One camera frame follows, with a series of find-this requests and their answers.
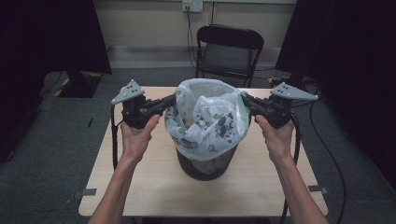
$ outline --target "forearm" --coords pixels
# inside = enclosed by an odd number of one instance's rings
[[[312,199],[292,157],[275,161],[293,223],[328,223]]]
[[[137,162],[121,156],[105,195],[89,223],[120,223]]]

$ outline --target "human hand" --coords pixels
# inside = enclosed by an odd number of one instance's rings
[[[121,124],[122,157],[131,159],[136,163],[143,159],[143,154],[146,152],[151,139],[151,132],[157,126],[160,117],[160,115],[152,116],[144,129],[131,128],[125,122]]]
[[[279,162],[284,159],[291,159],[291,133],[294,128],[292,122],[289,121],[283,127],[274,129],[265,117],[258,115],[256,120],[262,128],[262,136],[265,138],[271,161]]]

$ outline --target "table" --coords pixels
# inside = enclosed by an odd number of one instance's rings
[[[174,87],[143,87],[147,99],[172,94]],[[267,89],[242,89],[256,97],[268,97]],[[121,119],[122,106],[115,118]],[[91,216],[105,194],[113,174],[111,124],[93,166],[87,189],[95,195],[83,196],[82,216]],[[317,180],[301,147],[298,168],[307,186]],[[328,209],[320,191],[311,192],[321,211]],[[199,181],[187,176],[177,160],[175,145],[164,128],[163,117],[152,132],[143,160],[137,165],[123,215],[135,217],[279,217],[284,194],[275,166],[268,157],[259,125],[252,123],[247,137],[239,144],[230,166],[219,178]]]

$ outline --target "chair backrest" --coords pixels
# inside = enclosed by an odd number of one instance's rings
[[[201,27],[197,32],[199,48],[201,47],[201,41],[243,49],[261,50],[264,46],[262,36],[253,30],[219,24]]]

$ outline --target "gray carpet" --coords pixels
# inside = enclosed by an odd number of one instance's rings
[[[269,88],[264,78],[275,73],[257,72],[252,87]],[[58,73],[49,74],[44,89],[57,76]],[[109,122],[110,100],[131,78],[141,86],[177,86],[193,77],[192,67],[114,69],[113,76],[102,78],[91,99],[67,99],[52,96],[66,78],[62,74],[61,80],[43,96],[39,113],[17,146],[14,158],[0,163],[0,223],[85,223],[87,218],[78,213],[80,193],[86,187]],[[242,87],[239,79],[224,81]],[[311,92],[316,87],[307,85]],[[328,219],[335,223],[343,200],[341,180],[312,128],[309,108],[310,105],[298,106],[294,112],[318,182],[329,191],[324,198],[329,207]],[[394,192],[371,161],[348,141],[341,120],[325,98],[314,104],[312,118],[346,180],[342,223],[394,223]],[[278,217],[270,219],[273,223],[279,221]],[[128,217],[123,222],[133,223]]]

